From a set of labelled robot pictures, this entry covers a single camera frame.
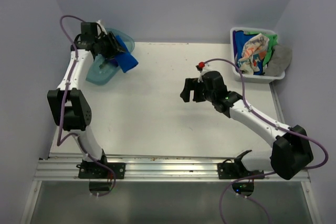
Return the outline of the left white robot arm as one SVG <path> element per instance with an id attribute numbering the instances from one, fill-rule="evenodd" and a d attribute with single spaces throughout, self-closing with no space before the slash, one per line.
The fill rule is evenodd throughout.
<path id="1" fill-rule="evenodd" d="M 54 90 L 49 90 L 47 100 L 53 119 L 58 126 L 57 146 L 73 137 L 82 153 L 84 164 L 92 163 L 90 171 L 97 178 L 109 172 L 103 148 L 91 129 L 92 110 L 81 86 L 87 80 L 96 58 L 101 58 L 99 70 L 111 67 L 111 78 L 116 70 L 127 72 L 138 62 L 130 54 L 119 35 L 107 30 L 102 22 L 81 21 L 81 32 L 71 41 L 70 61 L 65 75 Z"/>

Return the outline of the patterned white cloth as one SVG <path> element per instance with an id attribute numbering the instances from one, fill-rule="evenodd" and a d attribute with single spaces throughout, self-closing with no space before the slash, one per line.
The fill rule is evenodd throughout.
<path id="1" fill-rule="evenodd" d="M 242 51 L 237 53 L 237 66 L 243 74 L 261 75 L 263 61 L 267 55 L 269 38 L 262 33 L 254 35 L 242 46 Z"/>

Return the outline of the blue towel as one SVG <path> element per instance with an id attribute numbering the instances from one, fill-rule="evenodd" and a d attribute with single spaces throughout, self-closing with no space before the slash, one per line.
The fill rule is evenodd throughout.
<path id="1" fill-rule="evenodd" d="M 124 52 L 118 53 L 110 63 L 115 67 L 120 67 L 121 70 L 126 73 L 129 70 L 135 68 L 139 63 L 138 61 L 131 55 L 124 41 L 121 39 L 119 35 L 116 37 L 117 42 L 122 47 Z"/>

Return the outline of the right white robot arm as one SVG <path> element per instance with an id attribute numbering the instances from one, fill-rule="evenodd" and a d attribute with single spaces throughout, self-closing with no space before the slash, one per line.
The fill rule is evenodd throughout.
<path id="1" fill-rule="evenodd" d="M 255 109 L 244 104 L 243 96 L 229 91 L 218 71 L 209 71 L 198 78 L 185 79 L 180 94 L 184 102 L 210 102 L 214 109 L 248 127 L 259 135 L 271 151 L 247 150 L 232 162 L 223 162 L 222 169 L 238 178 L 274 171 L 281 178 L 290 180 L 313 161 L 307 133 L 299 125 L 290 127 L 265 114 L 254 115 Z"/>

